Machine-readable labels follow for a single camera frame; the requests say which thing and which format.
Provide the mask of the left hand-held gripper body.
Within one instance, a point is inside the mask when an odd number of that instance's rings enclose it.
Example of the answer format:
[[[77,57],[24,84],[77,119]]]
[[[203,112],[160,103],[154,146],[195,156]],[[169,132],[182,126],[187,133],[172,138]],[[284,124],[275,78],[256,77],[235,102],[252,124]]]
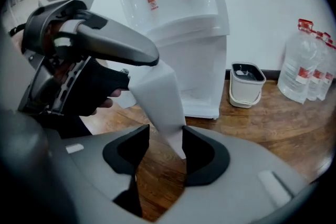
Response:
[[[54,46],[56,35],[73,9],[91,11],[94,0],[39,0],[25,24],[22,50],[35,74],[20,102],[25,113],[91,115],[96,109],[95,88],[86,79],[95,64],[94,57],[62,58]]]

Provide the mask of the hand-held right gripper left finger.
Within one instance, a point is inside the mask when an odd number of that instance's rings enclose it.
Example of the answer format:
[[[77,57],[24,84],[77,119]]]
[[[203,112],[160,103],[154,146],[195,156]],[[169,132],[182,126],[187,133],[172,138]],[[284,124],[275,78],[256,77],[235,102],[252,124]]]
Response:
[[[61,139],[46,130],[51,160],[74,206],[77,223],[145,223],[136,170],[150,127]]]

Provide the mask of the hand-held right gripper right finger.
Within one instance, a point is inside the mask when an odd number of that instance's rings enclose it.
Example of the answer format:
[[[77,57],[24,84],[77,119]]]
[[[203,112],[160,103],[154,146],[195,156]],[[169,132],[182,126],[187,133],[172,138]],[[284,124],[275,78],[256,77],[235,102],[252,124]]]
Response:
[[[167,139],[186,157],[185,189],[163,223],[285,223],[312,186],[257,143],[185,126]]]

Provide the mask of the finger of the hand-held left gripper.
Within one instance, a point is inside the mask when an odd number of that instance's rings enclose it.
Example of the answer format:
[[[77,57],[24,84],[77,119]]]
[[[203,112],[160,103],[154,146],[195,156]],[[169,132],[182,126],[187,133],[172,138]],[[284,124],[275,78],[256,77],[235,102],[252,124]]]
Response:
[[[73,9],[68,12],[67,20],[62,24],[61,32],[81,32],[81,29],[101,29],[108,20],[89,10]]]
[[[76,31],[59,31],[54,46],[62,58],[77,59],[91,56],[133,66],[156,66],[160,55],[156,45],[146,36],[125,26],[108,23],[92,29],[83,23]]]

